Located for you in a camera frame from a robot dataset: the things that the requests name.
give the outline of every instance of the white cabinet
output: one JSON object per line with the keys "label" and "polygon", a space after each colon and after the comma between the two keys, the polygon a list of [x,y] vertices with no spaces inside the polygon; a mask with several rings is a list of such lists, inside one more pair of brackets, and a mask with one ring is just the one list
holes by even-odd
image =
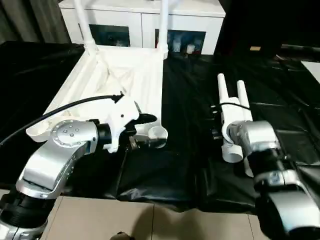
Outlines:
{"label": "white cabinet", "polygon": [[[225,12],[219,0],[170,0],[168,47],[180,41],[181,52],[215,51]],[[90,29],[98,45],[155,48],[160,27],[159,0],[82,0]],[[83,43],[73,0],[59,3],[70,39]]]}

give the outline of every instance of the table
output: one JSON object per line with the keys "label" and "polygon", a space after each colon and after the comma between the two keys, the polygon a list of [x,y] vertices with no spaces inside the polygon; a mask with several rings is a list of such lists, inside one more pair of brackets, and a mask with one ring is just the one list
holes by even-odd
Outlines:
{"label": "table", "polygon": [[[4,117],[0,138],[41,115],[84,49],[76,44],[6,42],[0,46]],[[210,106],[217,104],[217,74],[230,96],[244,80],[253,119],[267,120],[290,153],[315,201],[320,203],[320,84],[300,62],[216,55],[164,61],[162,123],[167,146],[110,156],[101,151],[79,160],[63,194],[85,198],[150,202],[176,211],[255,213],[253,180],[242,163],[224,162],[219,129]],[[14,186],[39,147],[26,134],[0,148],[0,188]]]}

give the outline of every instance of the white table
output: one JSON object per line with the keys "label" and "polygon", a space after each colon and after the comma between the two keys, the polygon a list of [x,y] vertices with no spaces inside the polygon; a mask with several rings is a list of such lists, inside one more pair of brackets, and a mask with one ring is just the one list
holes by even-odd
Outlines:
{"label": "white table", "polygon": [[302,61],[302,64],[309,70],[309,72],[320,83],[320,62]]}

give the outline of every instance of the white plastic tray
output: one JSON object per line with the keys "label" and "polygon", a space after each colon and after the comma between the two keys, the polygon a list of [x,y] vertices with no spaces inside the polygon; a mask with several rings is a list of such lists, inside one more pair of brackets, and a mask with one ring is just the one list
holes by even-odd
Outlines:
{"label": "white plastic tray", "polygon": [[[168,0],[163,1],[167,5],[165,15],[168,16]],[[142,113],[157,117],[156,122],[136,126],[137,135],[147,135],[150,128],[161,126],[163,60],[168,53],[168,18],[164,19],[163,39],[159,40],[165,44],[160,44],[158,48],[96,46],[80,0],[74,2],[86,50],[44,113],[80,99],[124,92],[137,102]],[[74,106],[28,128],[26,133],[34,141],[44,142],[53,126],[62,120],[99,119],[105,123],[110,103],[110,99],[102,99]]]}

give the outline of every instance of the black cable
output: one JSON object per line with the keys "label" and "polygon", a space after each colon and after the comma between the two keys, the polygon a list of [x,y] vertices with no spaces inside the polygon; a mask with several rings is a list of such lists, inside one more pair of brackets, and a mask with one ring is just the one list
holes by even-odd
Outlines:
{"label": "black cable", "polygon": [[120,98],[122,98],[123,95],[104,95],[104,96],[93,96],[93,97],[88,97],[88,98],[84,98],[78,101],[74,101],[71,103],[68,103],[64,106],[58,107],[57,109],[50,111],[44,115],[42,115],[41,117],[37,118],[36,120],[33,120],[32,122],[28,123],[27,125],[24,125],[23,127],[19,128],[18,130],[14,131],[13,133],[11,133],[9,136],[7,136],[5,139],[3,139],[0,142],[0,147],[2,147],[2,145],[4,145],[9,139],[11,139],[12,137],[14,137],[15,135],[19,134],[20,132],[26,130],[27,128],[32,127],[33,125],[51,117],[52,115],[55,115],[63,110],[69,109],[71,107],[74,107],[76,105],[79,104],[83,104],[83,103],[87,103],[87,102],[91,102],[91,101],[95,101],[95,100],[101,100],[101,99],[112,99],[115,102],[117,102]]}
{"label": "black cable", "polygon": [[240,104],[237,104],[237,103],[233,103],[233,102],[223,102],[223,103],[219,104],[219,106],[222,106],[222,105],[234,105],[234,106],[237,106],[237,107],[240,107],[240,108],[243,108],[243,109],[247,109],[247,110],[250,111],[250,107],[243,106],[243,105],[240,105]]}

